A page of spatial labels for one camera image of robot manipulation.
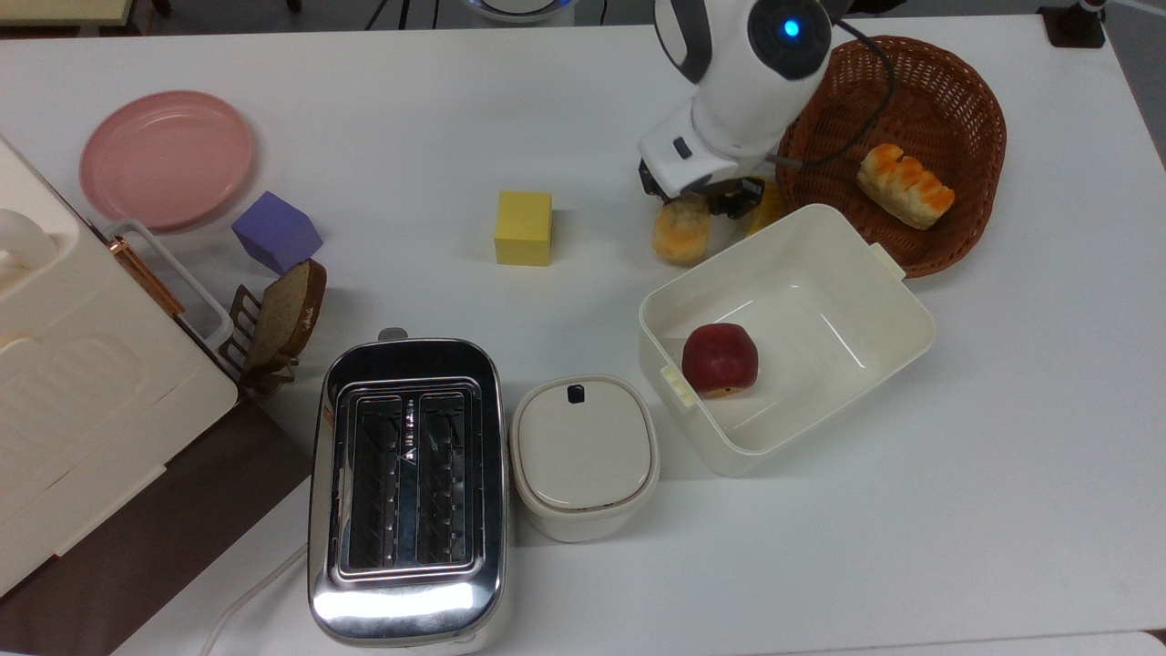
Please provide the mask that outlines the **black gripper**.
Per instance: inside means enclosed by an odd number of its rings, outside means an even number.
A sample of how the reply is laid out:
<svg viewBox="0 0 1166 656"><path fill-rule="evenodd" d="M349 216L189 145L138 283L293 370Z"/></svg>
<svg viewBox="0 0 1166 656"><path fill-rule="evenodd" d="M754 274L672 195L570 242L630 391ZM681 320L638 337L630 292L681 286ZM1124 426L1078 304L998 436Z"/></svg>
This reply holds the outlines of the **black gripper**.
<svg viewBox="0 0 1166 656"><path fill-rule="evenodd" d="M639 179L645 193L660 197L660 188L656 179L649 171L649 165L645 161L639 162ZM725 216L730 220L739 220L747 213L753 212L763 203L765 183L763 179L731 179L718 181L704 184L697 190L697 195L704 198L708 207L719 207L725 198Z"/></svg>

